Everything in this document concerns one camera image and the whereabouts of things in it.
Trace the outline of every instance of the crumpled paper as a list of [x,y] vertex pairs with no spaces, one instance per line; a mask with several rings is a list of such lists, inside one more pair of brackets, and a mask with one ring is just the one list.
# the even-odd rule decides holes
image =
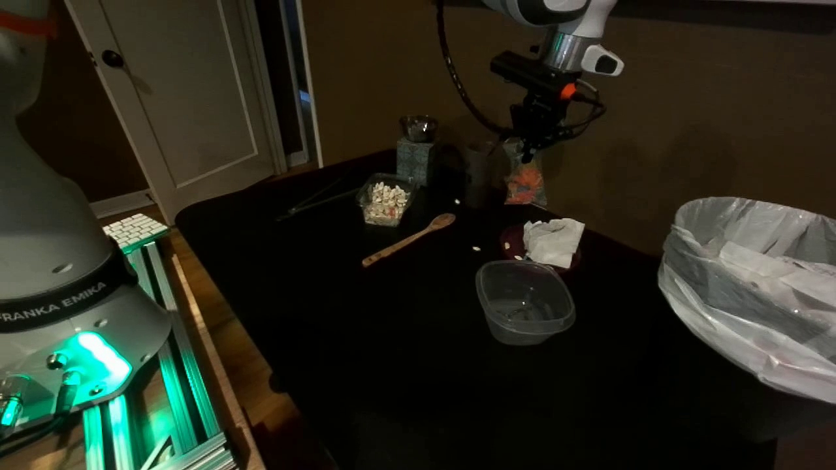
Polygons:
[[559,270],[571,270],[575,250],[581,246],[584,222],[577,219],[549,219],[549,222],[526,222],[522,242],[526,257],[537,265],[551,265]]

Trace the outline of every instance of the clear plastic bowl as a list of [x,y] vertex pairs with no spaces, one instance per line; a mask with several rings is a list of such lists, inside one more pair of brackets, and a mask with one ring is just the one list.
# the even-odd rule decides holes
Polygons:
[[[396,190],[396,189],[406,194],[404,203],[377,201],[377,190]],[[372,176],[358,194],[363,222],[377,227],[398,227],[404,215],[410,208],[413,195],[415,195],[415,185],[410,180],[389,173]]]
[[575,300],[551,266],[488,261],[477,271],[477,296],[501,344],[542,344],[575,325]]

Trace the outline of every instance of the black tablecloth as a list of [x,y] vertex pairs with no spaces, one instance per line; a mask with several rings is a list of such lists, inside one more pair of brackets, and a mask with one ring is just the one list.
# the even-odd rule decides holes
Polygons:
[[[187,208],[178,227],[343,467],[771,467],[764,402],[790,398],[703,347],[656,287],[658,259],[586,232],[564,275],[577,322],[505,347],[473,291],[500,232],[537,208],[465,212],[422,194],[400,231],[366,227],[356,165]],[[457,222],[363,270],[437,212]]]

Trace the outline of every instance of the white door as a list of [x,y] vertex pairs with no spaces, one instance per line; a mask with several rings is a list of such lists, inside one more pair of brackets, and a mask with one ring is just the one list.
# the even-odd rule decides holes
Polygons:
[[248,0],[69,0],[162,215],[285,171]]

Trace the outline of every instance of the trash bin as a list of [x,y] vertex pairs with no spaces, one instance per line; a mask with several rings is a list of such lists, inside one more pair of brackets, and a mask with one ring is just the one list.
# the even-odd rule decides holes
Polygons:
[[[658,287],[708,347],[806,408],[819,402],[811,420],[833,416],[833,219],[751,199],[691,201],[665,242]],[[785,433],[782,420],[799,426],[786,399],[776,410],[759,417],[767,440]]]

